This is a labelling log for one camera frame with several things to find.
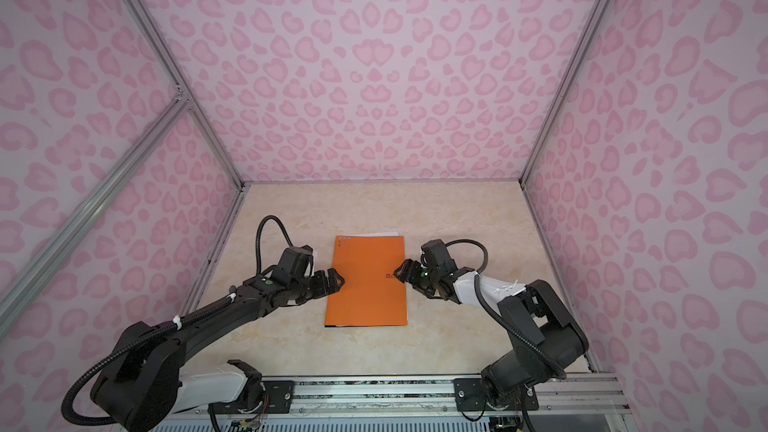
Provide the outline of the orange and black folder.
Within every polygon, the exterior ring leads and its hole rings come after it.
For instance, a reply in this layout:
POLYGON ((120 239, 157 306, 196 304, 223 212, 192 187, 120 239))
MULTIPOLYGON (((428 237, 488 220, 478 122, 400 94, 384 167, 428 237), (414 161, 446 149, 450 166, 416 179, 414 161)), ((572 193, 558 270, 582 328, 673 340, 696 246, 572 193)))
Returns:
POLYGON ((402 236, 338 236, 332 268, 345 284, 328 298, 327 327, 408 324, 406 286, 394 272, 405 260, 402 236))

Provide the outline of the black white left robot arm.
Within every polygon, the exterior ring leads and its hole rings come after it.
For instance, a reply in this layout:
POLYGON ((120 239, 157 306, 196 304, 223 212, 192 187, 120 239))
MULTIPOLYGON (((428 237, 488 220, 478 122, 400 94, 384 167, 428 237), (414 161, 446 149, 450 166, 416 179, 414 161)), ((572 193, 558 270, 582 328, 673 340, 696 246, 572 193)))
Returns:
POLYGON ((333 295, 344 284, 333 268, 290 278, 285 284, 273 274, 259 274, 186 316, 157 326, 138 322, 124 331, 110 356, 100 362, 90 398, 109 419, 129 431, 149 431, 159 425, 177 408, 185 391, 202 393, 194 407, 229 403, 242 412, 261 411, 266 395, 262 374, 247 362, 227 361, 228 369, 244 380, 233 392, 195 385, 182 377, 182 367, 235 329, 280 308, 333 295))

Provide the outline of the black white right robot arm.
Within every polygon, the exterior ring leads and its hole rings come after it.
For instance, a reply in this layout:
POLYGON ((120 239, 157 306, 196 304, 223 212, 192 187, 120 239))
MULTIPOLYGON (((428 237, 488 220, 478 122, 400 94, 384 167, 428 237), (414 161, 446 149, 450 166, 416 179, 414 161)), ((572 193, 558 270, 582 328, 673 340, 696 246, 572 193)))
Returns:
POLYGON ((566 369, 589 350, 585 333, 544 280, 522 285, 472 268, 429 267, 411 259, 394 277, 428 299, 476 306, 507 333, 511 350, 480 373, 484 400, 494 408, 538 384, 565 379, 566 369))

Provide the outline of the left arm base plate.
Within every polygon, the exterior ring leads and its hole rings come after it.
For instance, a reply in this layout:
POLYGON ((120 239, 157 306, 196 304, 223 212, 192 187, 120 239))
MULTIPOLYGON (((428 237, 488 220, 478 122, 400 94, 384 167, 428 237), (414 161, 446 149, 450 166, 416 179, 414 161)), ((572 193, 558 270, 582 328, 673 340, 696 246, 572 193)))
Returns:
POLYGON ((291 380, 267 380, 258 385, 247 385, 232 402, 212 405, 215 414, 261 415, 288 414, 293 402, 296 382, 291 380))

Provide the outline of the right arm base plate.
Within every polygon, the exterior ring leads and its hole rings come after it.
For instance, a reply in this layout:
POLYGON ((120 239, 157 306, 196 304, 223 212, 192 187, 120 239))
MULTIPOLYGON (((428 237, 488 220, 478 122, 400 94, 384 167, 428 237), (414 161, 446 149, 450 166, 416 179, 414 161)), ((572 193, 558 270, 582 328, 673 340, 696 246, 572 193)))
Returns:
POLYGON ((532 387, 522 385, 497 390, 488 380, 480 377, 457 378, 452 381, 456 408, 460 412, 521 412, 537 411, 539 402, 532 387))

